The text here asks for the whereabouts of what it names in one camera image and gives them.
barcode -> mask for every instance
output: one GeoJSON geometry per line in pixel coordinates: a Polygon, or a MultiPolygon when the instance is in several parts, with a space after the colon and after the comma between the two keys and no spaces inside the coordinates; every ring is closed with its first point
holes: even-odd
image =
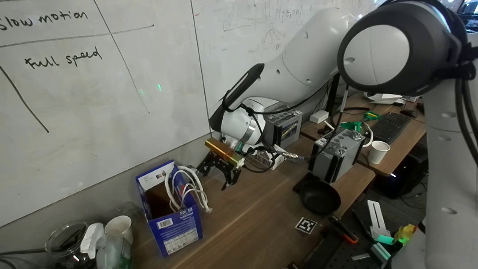
{"type": "Polygon", "coordinates": [[[171,218],[169,218],[167,220],[160,221],[157,224],[158,224],[158,229],[163,229],[163,228],[166,228],[168,226],[173,225],[173,220],[171,218]]]}

keyboard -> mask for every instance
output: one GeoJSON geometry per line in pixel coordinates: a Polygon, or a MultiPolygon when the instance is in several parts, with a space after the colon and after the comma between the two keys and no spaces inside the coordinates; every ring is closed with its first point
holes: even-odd
{"type": "Polygon", "coordinates": [[[411,119],[409,116],[388,112],[371,127],[373,140],[383,141],[390,145],[402,133],[411,119]]]}

blue cardboard box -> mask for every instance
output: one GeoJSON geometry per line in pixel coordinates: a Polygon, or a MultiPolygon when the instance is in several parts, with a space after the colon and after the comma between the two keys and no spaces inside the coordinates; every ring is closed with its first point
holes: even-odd
{"type": "MultiPolygon", "coordinates": [[[[136,177],[144,213],[146,214],[148,224],[163,257],[167,257],[181,248],[203,238],[203,228],[201,220],[199,219],[199,206],[191,193],[186,195],[184,202],[185,208],[182,211],[163,216],[156,215],[153,219],[152,212],[158,211],[152,210],[155,204],[149,203],[146,193],[148,190],[152,191],[152,188],[156,186],[157,188],[164,189],[164,181],[172,179],[177,171],[178,167],[174,163],[174,160],[170,160],[136,177]]],[[[174,196],[176,199],[178,197],[177,193],[182,193],[184,185],[185,181],[182,173],[178,173],[174,179],[174,187],[176,189],[174,196]]]]}

whiteboard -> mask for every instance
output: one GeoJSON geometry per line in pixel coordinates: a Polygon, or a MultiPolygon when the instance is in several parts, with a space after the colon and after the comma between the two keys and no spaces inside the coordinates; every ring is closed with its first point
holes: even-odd
{"type": "MultiPolygon", "coordinates": [[[[363,16],[384,0],[192,0],[209,113],[253,65],[274,59],[318,11],[363,16]]],[[[271,100],[260,99],[268,106],[271,100]]]]}
{"type": "Polygon", "coordinates": [[[0,1],[0,67],[0,226],[209,133],[189,1],[0,1]]]}

gray battery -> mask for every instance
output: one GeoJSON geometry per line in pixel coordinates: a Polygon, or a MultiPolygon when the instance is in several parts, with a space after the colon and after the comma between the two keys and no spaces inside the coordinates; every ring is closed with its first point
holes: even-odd
{"type": "MultiPolygon", "coordinates": [[[[289,107],[288,104],[279,102],[267,107],[264,111],[273,112],[289,107]]],[[[302,116],[302,112],[296,109],[291,109],[278,114],[265,115],[265,141],[270,145],[278,145],[281,148],[285,148],[297,141],[302,126],[302,116]]]]}
{"type": "Polygon", "coordinates": [[[332,184],[343,176],[357,161],[365,137],[358,132],[339,127],[336,134],[324,135],[314,143],[312,155],[317,153],[331,139],[327,148],[309,163],[309,171],[332,184]]]}

